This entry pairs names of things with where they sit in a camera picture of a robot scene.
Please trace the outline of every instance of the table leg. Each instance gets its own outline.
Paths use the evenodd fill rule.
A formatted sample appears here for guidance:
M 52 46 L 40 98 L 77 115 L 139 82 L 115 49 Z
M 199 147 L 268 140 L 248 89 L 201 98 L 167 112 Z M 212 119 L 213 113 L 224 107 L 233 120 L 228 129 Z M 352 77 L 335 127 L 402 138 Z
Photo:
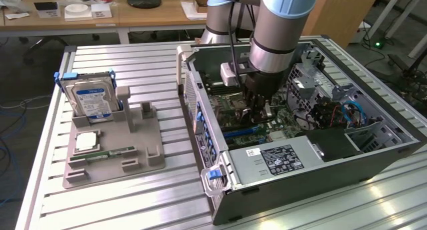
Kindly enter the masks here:
M 411 3 L 407 5 L 404 12 L 402 13 L 400 17 L 398 18 L 398 20 L 395 21 L 390 31 L 387 32 L 386 38 L 390 39 L 392 37 L 392 35 L 395 34 L 395 31 L 398 30 L 398 28 L 400 27 L 403 21 L 406 20 L 406 18 L 408 17 L 411 11 L 414 10 L 416 4 L 419 3 L 420 0 L 412 0 Z
M 412 51 L 410 52 L 410 54 L 407 56 L 410 58 L 415 59 L 419 56 L 419 54 L 424 48 L 427 48 L 427 34 L 423 37 L 423 39 L 420 40 L 419 44 L 414 47 Z
M 120 39 L 120 44 L 129 44 L 129 28 L 123 27 L 117 29 L 117 34 L 119 34 L 119 39 Z
M 384 10 L 382 11 L 382 13 L 380 13 L 380 15 L 379 15 L 379 17 L 378 17 L 378 19 L 376 19 L 376 21 L 374 23 L 374 26 L 371 27 L 371 30 L 367 33 L 370 38 L 372 38 L 372 36 L 374 36 L 376 30 L 379 29 L 379 27 L 380 27 L 387 15 L 388 15 L 390 11 L 392 10 L 396 2 L 398 2 L 398 0 L 390 0 Z

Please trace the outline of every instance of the black lamp base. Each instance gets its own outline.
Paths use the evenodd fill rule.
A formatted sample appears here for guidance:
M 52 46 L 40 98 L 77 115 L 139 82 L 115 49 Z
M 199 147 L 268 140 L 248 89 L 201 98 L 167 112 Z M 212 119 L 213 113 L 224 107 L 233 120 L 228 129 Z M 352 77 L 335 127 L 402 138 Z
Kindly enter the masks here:
M 127 0 L 127 3 L 139 9 L 153 9 L 161 5 L 161 0 Z

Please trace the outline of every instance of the gray plastic stand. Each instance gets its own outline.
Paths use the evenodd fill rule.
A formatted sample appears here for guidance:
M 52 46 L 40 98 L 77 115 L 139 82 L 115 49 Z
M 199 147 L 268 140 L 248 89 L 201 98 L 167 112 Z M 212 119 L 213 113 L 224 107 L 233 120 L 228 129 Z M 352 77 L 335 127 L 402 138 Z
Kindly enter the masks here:
M 72 118 L 63 178 L 65 189 L 165 167 L 156 108 L 149 102 L 141 103 L 137 108 L 129 108 L 129 87 L 119 86 L 116 97 L 123 103 L 123 110 L 112 113 L 113 121 L 91 124 L 85 116 Z M 97 135 L 96 145 L 93 149 L 77 153 L 77 135 L 89 132 Z M 116 151 L 115 157 L 105 153 L 96 160 L 71 159 L 104 151 L 111 153 L 109 151 L 128 147 L 131 149 Z

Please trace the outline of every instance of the robotic arm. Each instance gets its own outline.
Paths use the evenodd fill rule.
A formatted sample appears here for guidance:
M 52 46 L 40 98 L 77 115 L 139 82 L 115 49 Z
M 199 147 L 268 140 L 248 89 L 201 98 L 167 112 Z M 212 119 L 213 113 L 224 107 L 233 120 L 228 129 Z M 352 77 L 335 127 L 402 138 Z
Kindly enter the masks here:
M 290 67 L 316 0 L 208 0 L 207 27 L 201 43 L 229 42 L 227 37 L 231 1 L 259 5 L 259 12 L 248 62 L 243 64 L 237 61 L 236 68 L 232 63 L 223 63 L 220 75 L 224 84 L 232 86 L 240 82 L 239 75 L 245 74 L 241 83 L 243 96 L 249 107 L 245 117 L 252 123 L 260 123 L 276 117 L 270 106 L 272 96 L 283 85 L 286 69 Z

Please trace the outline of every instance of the aluminum workbench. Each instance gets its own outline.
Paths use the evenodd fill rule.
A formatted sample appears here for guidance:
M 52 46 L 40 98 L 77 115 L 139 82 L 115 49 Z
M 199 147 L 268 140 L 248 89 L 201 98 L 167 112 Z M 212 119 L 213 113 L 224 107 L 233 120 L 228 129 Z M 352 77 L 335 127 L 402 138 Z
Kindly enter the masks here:
M 391 106 L 427 135 L 427 120 L 330 40 L 316 36 Z M 81 46 L 60 72 L 116 72 L 129 103 L 157 108 L 165 168 L 119 181 L 63 188 L 72 108 L 55 87 L 16 229 L 406 229 L 427 228 L 427 151 L 394 163 L 368 181 L 213 226 L 176 91 L 176 47 L 193 42 Z M 324 70 L 346 77 L 331 62 Z

